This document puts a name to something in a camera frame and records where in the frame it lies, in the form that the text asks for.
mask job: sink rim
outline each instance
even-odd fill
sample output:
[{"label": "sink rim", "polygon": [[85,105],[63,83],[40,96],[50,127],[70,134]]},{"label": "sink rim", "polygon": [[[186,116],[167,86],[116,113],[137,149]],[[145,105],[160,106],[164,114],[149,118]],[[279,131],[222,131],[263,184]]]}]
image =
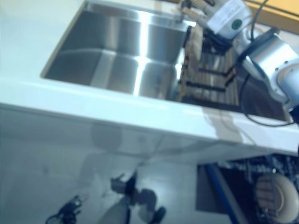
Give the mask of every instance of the sink rim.
[{"label": "sink rim", "polygon": [[159,12],[104,0],[86,2],[83,12],[84,11],[126,20],[146,22],[149,25],[156,25],[179,31],[187,31],[189,26],[194,27],[196,25],[196,22],[186,17],[183,17],[183,20],[179,22],[181,17],[179,14]]}]

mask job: stainless steel sink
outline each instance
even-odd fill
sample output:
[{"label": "stainless steel sink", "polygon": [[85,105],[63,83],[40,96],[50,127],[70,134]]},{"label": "stainless steel sink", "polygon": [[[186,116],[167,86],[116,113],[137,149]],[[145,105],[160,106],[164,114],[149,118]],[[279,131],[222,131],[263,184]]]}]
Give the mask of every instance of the stainless steel sink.
[{"label": "stainless steel sink", "polygon": [[173,15],[88,3],[45,78],[170,99],[189,25]]}]

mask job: yellow surface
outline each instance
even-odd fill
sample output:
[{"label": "yellow surface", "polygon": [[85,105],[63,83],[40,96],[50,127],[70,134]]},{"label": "yellow surface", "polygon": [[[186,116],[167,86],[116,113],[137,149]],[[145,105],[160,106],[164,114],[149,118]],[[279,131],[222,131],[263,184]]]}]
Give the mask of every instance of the yellow surface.
[{"label": "yellow surface", "polygon": [[[253,0],[257,3],[262,3],[263,0]],[[291,13],[299,15],[299,1],[298,0],[269,0],[267,5],[286,10]]]}]

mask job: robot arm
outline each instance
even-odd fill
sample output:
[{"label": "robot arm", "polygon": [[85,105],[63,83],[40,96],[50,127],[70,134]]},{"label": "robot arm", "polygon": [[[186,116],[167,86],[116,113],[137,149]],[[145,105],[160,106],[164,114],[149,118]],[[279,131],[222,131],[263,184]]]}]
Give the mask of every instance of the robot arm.
[{"label": "robot arm", "polygon": [[299,124],[299,55],[279,37],[278,29],[255,29],[252,37],[252,15],[243,0],[184,0],[181,11],[217,38],[230,41],[238,63],[264,81],[270,95]]}]

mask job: black object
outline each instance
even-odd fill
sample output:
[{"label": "black object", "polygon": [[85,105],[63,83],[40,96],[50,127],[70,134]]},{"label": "black object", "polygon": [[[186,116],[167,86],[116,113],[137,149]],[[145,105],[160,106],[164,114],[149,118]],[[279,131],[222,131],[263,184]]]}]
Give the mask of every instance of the black object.
[{"label": "black object", "polygon": [[239,100],[240,100],[240,108],[242,110],[242,113],[249,119],[251,120],[252,122],[258,124],[258,125],[262,125],[262,126],[266,126],[266,127],[284,127],[284,126],[289,126],[289,125],[293,125],[295,124],[294,122],[292,123],[287,123],[287,124],[281,124],[281,125],[270,125],[270,124],[265,124],[265,123],[261,123],[259,121],[256,121],[254,119],[252,119],[249,114],[245,111],[245,108],[244,108],[244,104],[243,104],[243,101],[242,101],[242,98],[243,98],[243,93],[244,93],[244,89],[245,89],[245,86],[246,86],[246,83],[248,82],[249,78],[250,78],[250,74],[248,74],[245,78],[245,81],[243,82],[241,88],[240,88],[240,92],[239,92]]},{"label": "black object", "polygon": [[293,121],[299,125],[299,105],[290,112],[290,115],[292,116]]},{"label": "black object", "polygon": [[264,43],[266,43],[274,34],[279,34],[280,29],[272,27],[266,33],[258,36],[247,49],[238,57],[238,63],[242,64],[243,60],[253,53],[256,49],[260,48]]},{"label": "black object", "polygon": [[260,15],[262,8],[267,4],[269,0],[264,0],[263,3],[261,4],[261,6],[258,8],[253,20],[252,20],[252,24],[251,24],[251,42],[254,41],[254,28],[256,27],[256,21],[258,16]]},{"label": "black object", "polygon": [[185,35],[185,39],[184,39],[184,43],[183,43],[183,48],[186,47],[186,44],[189,40],[190,34],[191,34],[191,30],[192,30],[192,26],[189,26],[187,31],[186,31],[186,35]]},{"label": "black object", "polygon": [[149,224],[159,224],[166,214],[166,209],[164,207],[159,208],[153,216],[153,219]]},{"label": "black object", "polygon": [[50,216],[46,224],[51,224],[57,220],[61,221],[63,224],[75,224],[76,215],[81,211],[78,210],[82,206],[82,200],[78,195],[66,203],[57,214]]}]

